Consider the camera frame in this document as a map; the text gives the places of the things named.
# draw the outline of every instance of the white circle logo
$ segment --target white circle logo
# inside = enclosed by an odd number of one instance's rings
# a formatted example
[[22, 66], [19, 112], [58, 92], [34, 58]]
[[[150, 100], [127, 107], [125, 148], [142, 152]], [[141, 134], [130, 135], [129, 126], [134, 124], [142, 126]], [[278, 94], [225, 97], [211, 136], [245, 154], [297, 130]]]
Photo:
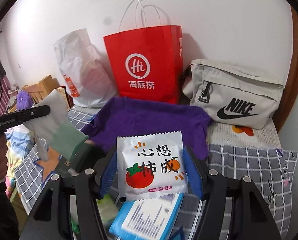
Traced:
[[125, 60], [125, 68], [130, 76], [138, 79], [145, 78], [150, 73], [150, 64], [145, 56], [134, 53]]

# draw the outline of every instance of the barcode label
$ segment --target barcode label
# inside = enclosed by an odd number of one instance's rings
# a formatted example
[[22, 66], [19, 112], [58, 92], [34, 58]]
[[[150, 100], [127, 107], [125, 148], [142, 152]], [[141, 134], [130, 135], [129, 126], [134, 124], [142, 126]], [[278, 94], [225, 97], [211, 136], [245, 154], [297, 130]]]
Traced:
[[122, 228], [144, 239], [159, 239], [178, 198], [179, 194], [174, 194], [135, 201], [122, 223]]

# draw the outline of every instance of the white packet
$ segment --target white packet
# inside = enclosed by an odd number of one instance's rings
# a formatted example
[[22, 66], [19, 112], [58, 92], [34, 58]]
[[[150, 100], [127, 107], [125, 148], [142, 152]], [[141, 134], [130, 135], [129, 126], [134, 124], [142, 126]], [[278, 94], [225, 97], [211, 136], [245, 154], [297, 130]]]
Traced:
[[117, 137], [120, 197], [127, 201], [187, 193], [181, 131]]

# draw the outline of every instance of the nike swoosh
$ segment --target nike swoosh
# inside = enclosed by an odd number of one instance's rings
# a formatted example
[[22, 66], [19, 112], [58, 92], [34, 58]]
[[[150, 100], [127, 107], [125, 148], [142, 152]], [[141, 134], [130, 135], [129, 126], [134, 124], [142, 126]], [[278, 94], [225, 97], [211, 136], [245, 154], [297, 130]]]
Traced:
[[217, 112], [217, 116], [223, 120], [236, 119], [236, 118], [241, 118], [241, 117], [257, 115], [257, 114], [225, 114], [225, 112], [224, 112], [225, 108], [226, 108], [226, 106], [224, 106]]

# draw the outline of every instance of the hi logo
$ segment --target hi logo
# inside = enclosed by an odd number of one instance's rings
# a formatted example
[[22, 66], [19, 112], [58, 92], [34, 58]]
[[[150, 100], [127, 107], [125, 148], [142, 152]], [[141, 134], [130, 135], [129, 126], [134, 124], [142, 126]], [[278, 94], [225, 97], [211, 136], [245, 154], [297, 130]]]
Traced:
[[125, 68], [130, 76], [138, 79], [145, 78], [150, 73], [150, 64], [147, 58], [141, 54], [134, 53], [125, 60]]
[[[257, 114], [250, 114], [250, 111], [252, 111], [255, 105], [256, 104], [251, 102], [233, 98], [231, 102], [228, 104], [228, 106], [224, 106], [217, 112], [217, 116], [220, 119], [228, 120], [228, 119], [235, 119], [240, 117], [257, 115]], [[236, 114], [226, 114], [225, 111], [229, 111]]]

